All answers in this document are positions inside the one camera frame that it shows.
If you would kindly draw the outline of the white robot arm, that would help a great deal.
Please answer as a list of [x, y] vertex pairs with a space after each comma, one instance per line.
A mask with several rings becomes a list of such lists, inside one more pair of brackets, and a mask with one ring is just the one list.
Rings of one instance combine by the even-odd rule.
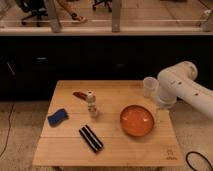
[[213, 90], [196, 83], [197, 75], [197, 67], [190, 61], [161, 70], [157, 76], [156, 104], [172, 108], [180, 98], [213, 120]]

